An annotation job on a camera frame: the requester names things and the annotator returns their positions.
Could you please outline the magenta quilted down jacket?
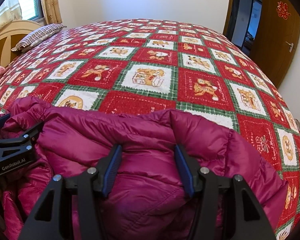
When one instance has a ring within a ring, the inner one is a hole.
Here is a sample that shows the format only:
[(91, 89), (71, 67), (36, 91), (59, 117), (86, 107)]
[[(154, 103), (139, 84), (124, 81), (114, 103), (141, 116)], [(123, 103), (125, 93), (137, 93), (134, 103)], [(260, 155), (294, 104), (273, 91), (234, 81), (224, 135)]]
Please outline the magenta quilted down jacket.
[(240, 174), (273, 228), (283, 211), (288, 183), (239, 133), (176, 109), (145, 115), (105, 114), (54, 107), (34, 96), (16, 100), (0, 139), (15, 138), (39, 122), (37, 161), (13, 172), (4, 185), (5, 235), (17, 239), (35, 202), (55, 174), (81, 174), (122, 146), (114, 187), (102, 205), (110, 239), (186, 239), (195, 206), (186, 200), (174, 147), (216, 175)]

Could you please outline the beige wooden headboard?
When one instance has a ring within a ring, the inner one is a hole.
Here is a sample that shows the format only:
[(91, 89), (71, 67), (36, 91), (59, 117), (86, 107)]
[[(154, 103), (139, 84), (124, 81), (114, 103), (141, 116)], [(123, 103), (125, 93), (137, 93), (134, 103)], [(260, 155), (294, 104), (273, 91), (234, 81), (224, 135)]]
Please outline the beige wooden headboard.
[(16, 20), (6, 25), (0, 31), (0, 65), (6, 67), (20, 52), (11, 49), (27, 34), (40, 28), (37, 22), (29, 20)]

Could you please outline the striped grey pillow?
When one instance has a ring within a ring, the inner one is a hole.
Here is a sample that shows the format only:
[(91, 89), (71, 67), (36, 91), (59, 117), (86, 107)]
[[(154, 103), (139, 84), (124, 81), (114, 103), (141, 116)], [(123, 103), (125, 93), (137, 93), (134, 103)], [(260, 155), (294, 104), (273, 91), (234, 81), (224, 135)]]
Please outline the striped grey pillow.
[(11, 49), (11, 51), (21, 51), (22, 53), (29, 51), (30, 49), (36, 47), (51, 36), (59, 33), (64, 28), (66, 28), (65, 25), (57, 23), (48, 24), (43, 27), (40, 27), (27, 34), (15, 45), (15, 47)]

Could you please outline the sheer white lace curtain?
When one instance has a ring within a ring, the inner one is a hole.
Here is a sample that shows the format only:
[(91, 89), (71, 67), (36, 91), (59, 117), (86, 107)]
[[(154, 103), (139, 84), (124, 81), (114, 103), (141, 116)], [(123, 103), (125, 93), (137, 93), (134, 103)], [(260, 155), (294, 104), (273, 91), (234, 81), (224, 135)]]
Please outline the sheer white lace curtain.
[(14, 20), (21, 20), (19, 0), (4, 0), (0, 6), (0, 30)]

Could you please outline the red green patchwork bedspread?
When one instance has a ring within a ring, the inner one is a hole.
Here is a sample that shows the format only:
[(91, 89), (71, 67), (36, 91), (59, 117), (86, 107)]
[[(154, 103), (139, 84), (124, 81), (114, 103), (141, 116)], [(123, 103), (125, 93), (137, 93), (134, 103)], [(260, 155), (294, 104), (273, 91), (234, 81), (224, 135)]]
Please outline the red green patchwork bedspread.
[[(0, 117), (34, 96), (54, 107), (145, 115), (176, 109), (239, 133), (288, 183), (275, 239), (300, 225), (300, 134), (262, 70), (223, 35), (159, 20), (112, 21), (60, 32), (16, 57), (0, 77)], [(11, 173), (0, 176), (0, 189)], [(0, 215), (4, 210), (0, 197)], [(5, 235), (6, 224), (0, 228)]]

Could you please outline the beige patterned curtain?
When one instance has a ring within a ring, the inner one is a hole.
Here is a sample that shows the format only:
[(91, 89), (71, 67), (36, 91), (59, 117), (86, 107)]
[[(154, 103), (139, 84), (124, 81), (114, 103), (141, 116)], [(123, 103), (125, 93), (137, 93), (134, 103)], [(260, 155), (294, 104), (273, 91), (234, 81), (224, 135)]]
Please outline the beige patterned curtain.
[(40, 0), (45, 22), (47, 24), (61, 24), (61, 12), (58, 0)]

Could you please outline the brown wooden door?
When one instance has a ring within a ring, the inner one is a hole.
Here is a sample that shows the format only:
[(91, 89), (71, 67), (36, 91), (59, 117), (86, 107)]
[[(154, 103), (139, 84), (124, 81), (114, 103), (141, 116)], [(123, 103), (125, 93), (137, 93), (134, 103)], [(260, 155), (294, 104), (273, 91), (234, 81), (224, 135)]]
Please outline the brown wooden door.
[[(280, 1), (288, 4), (291, 13), (288, 20), (277, 14)], [(300, 16), (289, 0), (262, 0), (261, 17), (249, 57), (277, 88), (289, 70), (299, 36)], [(294, 43), (291, 53), (286, 41)]]

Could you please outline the red double happiness sticker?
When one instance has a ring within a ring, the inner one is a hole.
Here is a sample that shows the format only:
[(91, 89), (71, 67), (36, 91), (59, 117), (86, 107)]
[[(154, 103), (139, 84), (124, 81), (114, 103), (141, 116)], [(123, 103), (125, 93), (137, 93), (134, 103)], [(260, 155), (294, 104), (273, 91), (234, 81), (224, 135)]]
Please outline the red double happiness sticker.
[(282, 1), (277, 3), (276, 11), (279, 18), (283, 18), (284, 20), (288, 20), (288, 18), (291, 16), (291, 13), (289, 12), (288, 4), (283, 3)]

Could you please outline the window with dark frame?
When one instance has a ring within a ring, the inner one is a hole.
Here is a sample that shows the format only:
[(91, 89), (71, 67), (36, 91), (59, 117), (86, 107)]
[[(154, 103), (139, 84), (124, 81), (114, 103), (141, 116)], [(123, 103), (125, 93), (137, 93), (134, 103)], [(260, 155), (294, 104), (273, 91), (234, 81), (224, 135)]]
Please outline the window with dark frame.
[(43, 18), (40, 0), (18, 0), (21, 7), (22, 20), (38, 21)]

